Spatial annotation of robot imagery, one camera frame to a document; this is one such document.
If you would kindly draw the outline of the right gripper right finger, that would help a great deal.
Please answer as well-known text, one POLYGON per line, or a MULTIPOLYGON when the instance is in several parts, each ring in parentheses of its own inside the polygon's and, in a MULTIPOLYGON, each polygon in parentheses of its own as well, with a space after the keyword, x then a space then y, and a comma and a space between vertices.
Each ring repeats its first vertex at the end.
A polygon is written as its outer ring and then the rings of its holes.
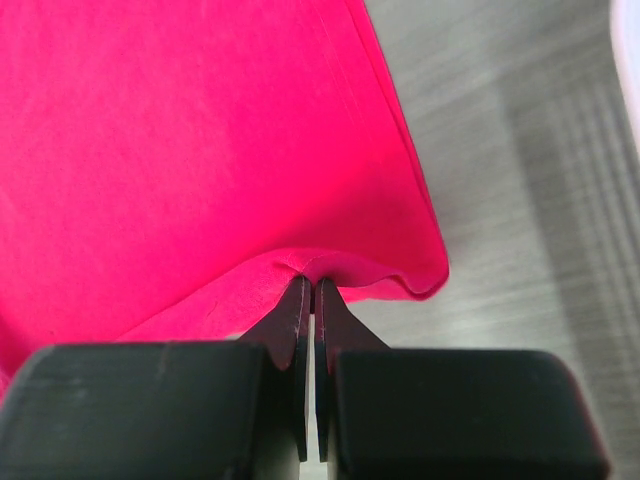
POLYGON ((332 479, 606 479, 574 374, 540 350, 385 344, 318 283, 319 457, 332 479))

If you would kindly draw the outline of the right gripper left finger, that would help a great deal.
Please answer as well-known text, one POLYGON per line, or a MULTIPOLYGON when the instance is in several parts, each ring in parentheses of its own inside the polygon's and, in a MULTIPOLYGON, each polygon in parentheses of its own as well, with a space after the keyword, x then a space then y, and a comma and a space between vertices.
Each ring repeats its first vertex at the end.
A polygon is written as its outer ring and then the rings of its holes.
POLYGON ((296 479, 312 287, 235 340, 57 345, 1 407, 5 479, 296 479))

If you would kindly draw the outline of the magenta t shirt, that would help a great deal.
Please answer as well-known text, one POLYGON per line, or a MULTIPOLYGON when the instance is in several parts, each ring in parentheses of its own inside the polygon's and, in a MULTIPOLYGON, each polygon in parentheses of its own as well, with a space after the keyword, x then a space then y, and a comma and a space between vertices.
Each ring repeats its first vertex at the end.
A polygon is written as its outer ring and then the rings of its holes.
POLYGON ((449 261, 361 1, 1 5, 1 374, 221 339, 290 280, 423 300, 449 261))

